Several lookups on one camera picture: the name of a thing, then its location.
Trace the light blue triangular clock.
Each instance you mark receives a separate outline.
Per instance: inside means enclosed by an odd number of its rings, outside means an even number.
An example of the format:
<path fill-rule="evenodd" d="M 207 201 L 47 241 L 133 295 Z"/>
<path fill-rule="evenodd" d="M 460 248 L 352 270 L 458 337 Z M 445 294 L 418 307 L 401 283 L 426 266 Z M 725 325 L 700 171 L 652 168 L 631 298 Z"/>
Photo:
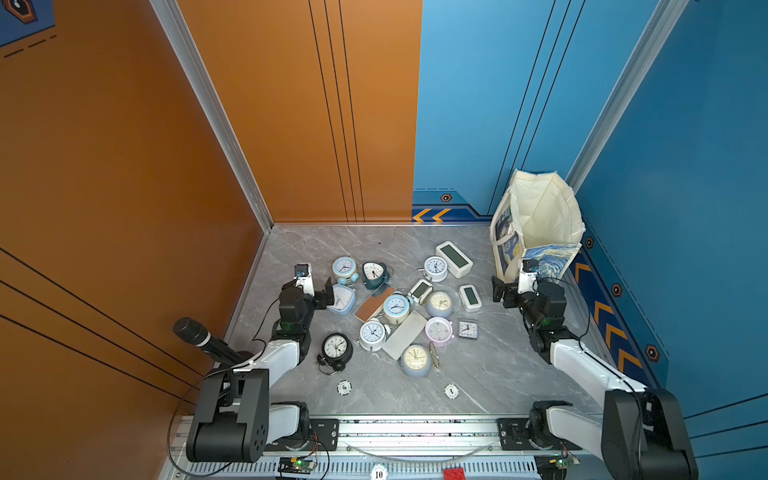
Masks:
<path fill-rule="evenodd" d="M 346 316 L 348 315 L 356 303 L 356 291 L 346 285 L 336 283 L 333 285 L 334 303 L 327 306 L 327 310 L 331 313 Z"/>

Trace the cream blue-rim alarm clock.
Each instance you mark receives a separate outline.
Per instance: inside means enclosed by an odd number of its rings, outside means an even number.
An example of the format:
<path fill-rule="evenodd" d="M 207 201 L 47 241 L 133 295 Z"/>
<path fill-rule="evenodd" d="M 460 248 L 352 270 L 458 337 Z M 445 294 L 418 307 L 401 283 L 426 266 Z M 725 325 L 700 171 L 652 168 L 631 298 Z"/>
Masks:
<path fill-rule="evenodd" d="M 400 325 L 408 317 L 411 301 L 403 294 L 393 293 L 383 304 L 383 315 L 391 325 Z"/>

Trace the cream canvas bag blue print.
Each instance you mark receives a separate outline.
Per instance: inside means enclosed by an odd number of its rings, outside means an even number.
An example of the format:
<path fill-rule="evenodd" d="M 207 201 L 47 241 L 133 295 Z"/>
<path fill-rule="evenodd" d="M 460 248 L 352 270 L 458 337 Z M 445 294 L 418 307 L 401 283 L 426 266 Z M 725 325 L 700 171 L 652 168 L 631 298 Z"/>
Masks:
<path fill-rule="evenodd" d="M 557 173 L 515 171 L 490 226 L 496 276 L 513 283 L 523 262 L 536 260 L 539 277 L 561 278 L 585 230 L 575 193 Z"/>

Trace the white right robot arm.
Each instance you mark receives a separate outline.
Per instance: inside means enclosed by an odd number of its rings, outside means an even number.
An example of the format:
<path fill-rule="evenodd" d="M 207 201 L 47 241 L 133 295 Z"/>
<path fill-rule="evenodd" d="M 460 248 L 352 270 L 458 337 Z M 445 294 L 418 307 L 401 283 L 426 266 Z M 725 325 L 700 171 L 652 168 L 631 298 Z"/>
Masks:
<path fill-rule="evenodd" d="M 599 458 L 614 479 L 696 479 L 699 468 L 676 397 L 634 380 L 593 354 L 564 323 L 562 285 L 538 280 L 527 291 L 492 277 L 492 298 L 516 308 L 533 350 L 586 391 L 602 410 L 596 420 L 566 401 L 537 401 L 528 418 L 540 448 L 572 443 Z"/>

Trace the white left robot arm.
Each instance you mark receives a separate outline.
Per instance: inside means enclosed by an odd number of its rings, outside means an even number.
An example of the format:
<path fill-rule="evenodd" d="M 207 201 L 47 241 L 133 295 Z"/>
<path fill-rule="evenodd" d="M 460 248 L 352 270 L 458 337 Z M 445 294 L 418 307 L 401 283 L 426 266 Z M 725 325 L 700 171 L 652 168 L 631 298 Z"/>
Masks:
<path fill-rule="evenodd" d="M 201 323 L 184 317 L 174 333 L 208 354 L 220 370 L 202 381 L 200 396 L 186 442 L 192 462 L 256 462 L 266 447 L 284 442 L 297 448 L 310 438 L 304 402 L 272 403 L 270 388 L 298 366 L 311 345 L 314 312 L 335 303 L 333 286 L 309 294 L 288 284 L 278 297 L 279 318 L 272 337 L 259 353 L 247 356 L 214 337 Z"/>

